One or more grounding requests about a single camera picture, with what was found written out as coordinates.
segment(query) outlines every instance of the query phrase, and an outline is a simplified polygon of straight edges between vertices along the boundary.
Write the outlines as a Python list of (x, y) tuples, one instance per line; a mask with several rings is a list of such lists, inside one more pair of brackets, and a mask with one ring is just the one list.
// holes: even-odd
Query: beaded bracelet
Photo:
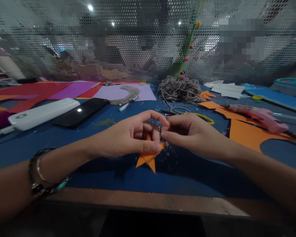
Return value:
[(49, 148), (49, 149), (43, 149), (38, 151), (31, 159), (29, 162), (29, 169), (28, 169), (28, 174), (29, 174), (29, 180), (31, 183), (31, 191), (32, 191), (32, 195), (33, 197), (46, 197), (50, 194), (54, 194), (57, 193), (59, 190), (61, 190), (68, 182), (69, 180), (69, 176), (66, 177), (65, 179), (63, 179), (62, 181), (56, 183), (53, 187), (48, 187), (46, 188), (45, 186), (43, 186), (40, 183), (36, 183), (34, 176), (33, 176), (33, 166), (34, 163), (37, 162), (38, 159), (41, 159), (43, 155), (47, 154), (48, 152), (55, 150), (55, 148)]

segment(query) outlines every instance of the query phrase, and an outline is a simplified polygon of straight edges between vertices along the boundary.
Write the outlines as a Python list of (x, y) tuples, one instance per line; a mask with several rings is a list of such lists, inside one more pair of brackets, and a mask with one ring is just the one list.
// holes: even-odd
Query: pink glue gun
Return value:
[(280, 134), (288, 131), (288, 126), (285, 123), (271, 116), (271, 110), (235, 104), (223, 107), (236, 113), (247, 114), (252, 119), (259, 120), (272, 133)]

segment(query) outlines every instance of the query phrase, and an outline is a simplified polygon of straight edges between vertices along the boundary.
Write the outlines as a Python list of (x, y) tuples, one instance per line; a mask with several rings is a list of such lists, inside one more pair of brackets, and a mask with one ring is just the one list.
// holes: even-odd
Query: hand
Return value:
[[(120, 157), (130, 153), (156, 153), (161, 150), (160, 131), (149, 119), (169, 126), (167, 119), (160, 113), (148, 110), (124, 119), (112, 127), (86, 138), (91, 155), (100, 157)], [(152, 141), (146, 141), (147, 135)]]
[(233, 156), (238, 143), (230, 140), (195, 114), (167, 117), (169, 126), (161, 127), (161, 137), (208, 159)]

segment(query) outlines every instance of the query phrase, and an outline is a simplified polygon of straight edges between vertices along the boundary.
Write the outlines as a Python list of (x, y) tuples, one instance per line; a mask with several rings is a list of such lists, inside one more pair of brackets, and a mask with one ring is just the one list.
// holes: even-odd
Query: white power bank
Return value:
[(13, 128), (25, 131), (56, 118), (79, 105), (78, 101), (66, 98), (11, 115), (8, 120)]

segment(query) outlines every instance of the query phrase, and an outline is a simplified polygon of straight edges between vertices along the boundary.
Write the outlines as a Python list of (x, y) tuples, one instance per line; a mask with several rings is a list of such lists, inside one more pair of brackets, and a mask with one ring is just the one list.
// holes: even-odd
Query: pen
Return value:
[(135, 98), (135, 99), (132, 99), (130, 102), (128, 102), (128, 103), (126, 103), (126, 104), (124, 104), (122, 107), (120, 107), (119, 108), (119, 111), (123, 111), (124, 109), (126, 109), (127, 108), (127, 106), (129, 106), (129, 104), (131, 104), (131, 103), (133, 103), (134, 102), (134, 100), (136, 100), (138, 98), (138, 96)]

